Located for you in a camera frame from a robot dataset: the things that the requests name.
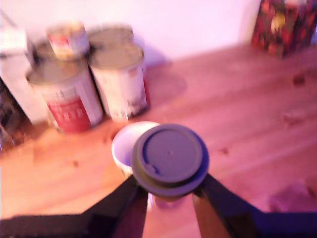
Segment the wooden surface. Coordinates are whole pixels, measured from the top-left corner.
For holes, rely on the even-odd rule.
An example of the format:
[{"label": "wooden surface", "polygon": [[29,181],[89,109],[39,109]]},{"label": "wooden surface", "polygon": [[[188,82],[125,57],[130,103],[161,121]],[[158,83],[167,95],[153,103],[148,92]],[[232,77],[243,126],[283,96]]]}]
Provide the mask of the wooden surface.
[{"label": "wooden surface", "polygon": [[[317,48],[277,59],[249,46],[148,70],[152,108],[132,119],[178,123],[208,146],[210,174],[267,211],[268,198],[317,177]],[[126,123],[77,135],[53,128],[1,155],[1,217],[80,213],[124,177],[111,141]],[[199,237],[192,196],[152,208],[145,238]]]}]

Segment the white cup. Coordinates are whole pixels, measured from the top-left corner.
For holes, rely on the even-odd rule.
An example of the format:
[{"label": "white cup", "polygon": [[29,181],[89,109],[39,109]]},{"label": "white cup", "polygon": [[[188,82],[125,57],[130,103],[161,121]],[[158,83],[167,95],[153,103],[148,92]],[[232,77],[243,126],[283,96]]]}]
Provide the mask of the white cup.
[{"label": "white cup", "polygon": [[111,145],[112,157],[126,178],[133,174],[131,162],[134,144],[144,132],[158,125],[153,121],[140,121],[126,126],[115,135]]}]

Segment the black lid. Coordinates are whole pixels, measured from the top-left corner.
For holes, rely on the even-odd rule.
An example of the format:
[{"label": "black lid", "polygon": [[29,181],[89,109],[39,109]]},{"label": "black lid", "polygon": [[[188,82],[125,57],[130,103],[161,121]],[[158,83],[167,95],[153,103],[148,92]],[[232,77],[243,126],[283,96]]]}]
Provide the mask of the black lid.
[{"label": "black lid", "polygon": [[134,146],[134,176],[156,195],[171,197],[191,192],[205,178],[208,166],[204,142],[181,125],[156,126],[145,132]]}]

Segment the metal can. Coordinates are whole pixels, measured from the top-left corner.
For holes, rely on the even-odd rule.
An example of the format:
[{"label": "metal can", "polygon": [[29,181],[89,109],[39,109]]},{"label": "metal can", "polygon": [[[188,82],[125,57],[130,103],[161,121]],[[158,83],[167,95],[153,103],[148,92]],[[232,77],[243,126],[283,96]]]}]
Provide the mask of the metal can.
[{"label": "metal can", "polygon": [[143,51],[135,45],[97,50],[90,66],[106,114],[128,120],[148,107],[142,72]]},{"label": "metal can", "polygon": [[56,55],[49,41],[40,41],[34,46],[34,55],[36,63],[46,60],[56,60]]},{"label": "metal can", "polygon": [[125,24],[102,26],[87,34],[91,46],[95,49],[109,49],[134,41],[132,27]]},{"label": "metal can", "polygon": [[102,107],[86,61],[47,61],[26,77],[43,96],[62,131],[85,131],[102,120]]},{"label": "metal can", "polygon": [[68,23],[47,30],[52,49],[60,60],[74,60],[83,57],[90,49],[84,25]]}]

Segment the cardboard box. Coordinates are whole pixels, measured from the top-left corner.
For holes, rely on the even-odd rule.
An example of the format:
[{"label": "cardboard box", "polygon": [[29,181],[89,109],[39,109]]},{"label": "cardboard box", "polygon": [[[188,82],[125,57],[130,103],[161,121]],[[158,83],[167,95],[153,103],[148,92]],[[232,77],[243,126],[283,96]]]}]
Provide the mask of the cardboard box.
[{"label": "cardboard box", "polygon": [[316,1],[297,5],[283,0],[262,0],[252,44],[282,57],[309,46],[316,24]]}]

